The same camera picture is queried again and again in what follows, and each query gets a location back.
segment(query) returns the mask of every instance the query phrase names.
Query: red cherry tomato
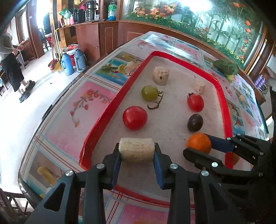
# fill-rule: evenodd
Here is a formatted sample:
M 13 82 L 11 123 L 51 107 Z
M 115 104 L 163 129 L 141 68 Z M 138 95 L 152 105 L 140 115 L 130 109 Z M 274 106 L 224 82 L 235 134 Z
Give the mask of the red cherry tomato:
M 130 130 L 138 130 L 145 125 L 148 119 L 147 112 L 139 106 L 131 106 L 123 113 L 124 125 Z
M 187 96 L 187 103 L 191 110 L 195 112 L 200 112 L 203 110 L 204 101 L 199 94 L 189 93 Z

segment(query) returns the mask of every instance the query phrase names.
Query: black sneaker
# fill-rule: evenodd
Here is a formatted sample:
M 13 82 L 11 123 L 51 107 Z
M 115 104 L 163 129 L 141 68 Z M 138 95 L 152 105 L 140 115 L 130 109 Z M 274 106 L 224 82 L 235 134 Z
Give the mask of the black sneaker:
M 22 103 L 24 100 L 26 100 L 28 97 L 30 96 L 30 92 L 29 91 L 25 91 L 24 93 L 22 93 L 21 97 L 19 98 L 19 102 Z
M 30 80 L 29 85 L 26 87 L 25 91 L 30 92 L 34 86 L 35 86 L 35 81 Z

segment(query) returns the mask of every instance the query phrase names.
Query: black skirt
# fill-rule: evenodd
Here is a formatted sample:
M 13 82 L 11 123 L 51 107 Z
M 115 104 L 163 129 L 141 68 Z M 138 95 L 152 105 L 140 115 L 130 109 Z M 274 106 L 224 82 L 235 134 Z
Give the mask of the black skirt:
M 3 59 L 1 65 L 7 74 L 9 83 L 16 92 L 20 87 L 20 82 L 24 80 L 24 76 L 14 54 L 11 53 Z

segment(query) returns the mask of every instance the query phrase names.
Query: tray rim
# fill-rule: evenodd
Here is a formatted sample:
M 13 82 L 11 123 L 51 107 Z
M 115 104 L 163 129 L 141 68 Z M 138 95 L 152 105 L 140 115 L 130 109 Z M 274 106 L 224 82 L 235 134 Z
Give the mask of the tray rim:
M 165 52 L 161 51 L 153 51 L 140 65 L 139 67 L 135 70 L 135 72 L 132 74 L 132 76 L 125 82 L 125 84 L 122 86 L 120 91 L 117 93 L 117 95 L 114 97 L 114 99 L 110 102 L 110 104 L 107 106 L 103 114 L 100 116 L 100 118 L 97 120 L 91 131 L 89 132 L 87 138 L 85 139 L 84 145 L 82 147 L 81 153 L 80 153 L 80 159 L 79 159 L 79 165 L 84 169 L 88 170 L 91 167 L 91 157 L 93 150 L 100 139 L 103 131 L 105 130 L 106 126 L 108 125 L 109 121 L 111 120 L 112 116 L 114 115 L 115 111 L 121 104 L 122 100 L 124 99 L 125 95 L 127 92 L 130 90 L 138 76 L 141 74 L 143 69 L 146 67 L 146 65 L 150 62 L 150 60 L 154 57 L 162 57 L 165 59 L 168 59 L 174 63 L 177 63 L 190 71 L 198 74 L 199 76 L 203 77 L 207 81 L 211 82 L 217 92 L 217 97 L 218 101 L 220 104 L 220 109 L 221 109 L 221 115 L 222 115 L 222 123 L 223 123 L 223 129 L 224 129 L 224 138 L 227 137 L 232 137 L 232 125 L 231 125 L 231 119 L 230 119 L 230 113 L 228 110 L 228 105 L 227 101 L 224 95 L 224 92 L 222 90 L 222 87 L 219 83 L 219 81 L 210 75 L 209 73 L 205 72 L 204 70 L 188 63 L 185 62 L 181 59 L 176 58 L 173 55 L 170 55 Z M 233 160 L 232 160 L 232 154 L 231 153 L 226 153 L 225 155 L 225 166 L 227 168 L 232 169 L 233 168 Z M 130 190 L 127 190 L 123 187 L 120 186 L 115 186 L 117 191 L 120 191 L 126 195 L 132 196 L 134 198 L 149 202 L 149 203 L 154 203 L 157 205 L 169 207 L 169 202 L 166 201 L 161 201 L 158 199 L 150 198 L 135 192 L 132 192 Z

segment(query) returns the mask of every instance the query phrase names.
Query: woman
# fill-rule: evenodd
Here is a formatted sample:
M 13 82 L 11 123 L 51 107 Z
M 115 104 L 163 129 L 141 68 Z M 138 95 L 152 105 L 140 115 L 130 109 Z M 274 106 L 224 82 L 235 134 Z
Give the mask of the woman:
M 35 82 L 31 80 L 26 82 L 24 80 L 21 68 L 16 60 L 18 50 L 23 50 L 24 47 L 12 45 L 12 36 L 7 32 L 9 26 L 7 26 L 4 33 L 0 37 L 0 60 L 2 68 L 7 74 L 8 81 L 14 91 L 18 92 L 20 95 L 19 102 L 22 103 L 30 96 L 30 91 L 35 86 Z M 19 89 L 21 84 L 25 87 L 25 91 L 23 93 L 21 93 Z

